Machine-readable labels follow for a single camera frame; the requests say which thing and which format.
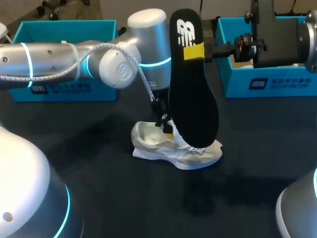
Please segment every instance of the black insole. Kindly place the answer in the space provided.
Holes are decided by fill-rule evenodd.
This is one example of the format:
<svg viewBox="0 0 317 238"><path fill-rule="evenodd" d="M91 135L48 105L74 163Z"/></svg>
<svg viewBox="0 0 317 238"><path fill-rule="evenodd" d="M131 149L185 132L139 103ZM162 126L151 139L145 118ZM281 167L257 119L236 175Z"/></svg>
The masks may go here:
<svg viewBox="0 0 317 238"><path fill-rule="evenodd" d="M191 9L174 12L169 21L169 37L171 81L168 100L172 119L189 145L208 147L218 132L217 102L205 78L204 59L184 60L184 47L204 41L198 14Z"/></svg>

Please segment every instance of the shoe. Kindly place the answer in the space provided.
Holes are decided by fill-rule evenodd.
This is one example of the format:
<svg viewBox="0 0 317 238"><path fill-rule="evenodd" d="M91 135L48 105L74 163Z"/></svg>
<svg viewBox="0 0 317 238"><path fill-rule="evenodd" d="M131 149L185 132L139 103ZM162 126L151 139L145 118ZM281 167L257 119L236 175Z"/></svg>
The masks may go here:
<svg viewBox="0 0 317 238"><path fill-rule="evenodd" d="M207 148L194 148L179 135L173 121L173 134L164 134L154 122L137 122L131 132L135 147L133 156L147 160L166 160L181 170L200 169L217 162L222 156L222 144L217 140Z"/></svg>

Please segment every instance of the silver robotic arm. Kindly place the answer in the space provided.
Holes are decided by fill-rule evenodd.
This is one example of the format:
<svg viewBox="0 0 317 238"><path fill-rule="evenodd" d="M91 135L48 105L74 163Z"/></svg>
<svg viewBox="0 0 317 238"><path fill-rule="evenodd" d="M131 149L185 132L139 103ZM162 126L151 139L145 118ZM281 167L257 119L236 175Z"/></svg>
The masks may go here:
<svg viewBox="0 0 317 238"><path fill-rule="evenodd" d="M0 46L2 89L78 78L101 80L110 87L124 88L132 83L138 71L141 78L147 80L149 94L151 90L169 86L168 23L165 12L160 9L147 9L131 15L127 32L109 43L86 41L76 45L62 42Z"/></svg>

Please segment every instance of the black tabletop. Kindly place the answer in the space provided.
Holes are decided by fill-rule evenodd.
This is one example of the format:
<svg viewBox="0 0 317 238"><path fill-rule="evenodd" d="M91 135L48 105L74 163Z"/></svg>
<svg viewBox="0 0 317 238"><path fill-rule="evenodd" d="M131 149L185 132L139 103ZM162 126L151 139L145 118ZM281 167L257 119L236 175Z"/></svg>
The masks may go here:
<svg viewBox="0 0 317 238"><path fill-rule="evenodd" d="M46 154L88 238L280 238L277 198L316 166L317 98L225 99L215 65L206 76L224 155L202 170L132 157L132 126L153 119L140 80L114 103L15 104L3 92L0 121Z"/></svg>

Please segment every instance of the blue storage box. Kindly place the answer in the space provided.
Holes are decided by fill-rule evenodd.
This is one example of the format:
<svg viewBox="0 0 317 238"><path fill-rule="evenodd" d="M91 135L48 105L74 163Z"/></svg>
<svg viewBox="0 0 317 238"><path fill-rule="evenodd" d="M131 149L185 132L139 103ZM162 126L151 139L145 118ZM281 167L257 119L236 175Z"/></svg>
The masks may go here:
<svg viewBox="0 0 317 238"><path fill-rule="evenodd" d="M108 42L116 36L115 20L26 21L21 23L13 42L61 43L61 41L67 41L76 44L88 40ZM16 102L115 101L116 99L115 89L94 79L79 79L76 82L69 81L9 91Z"/></svg>
<svg viewBox="0 0 317 238"><path fill-rule="evenodd" d="M220 18L216 43L234 44L244 33L251 33L244 18ZM217 59L217 64L226 98L317 96L317 74L305 67L234 68L230 57Z"/></svg>

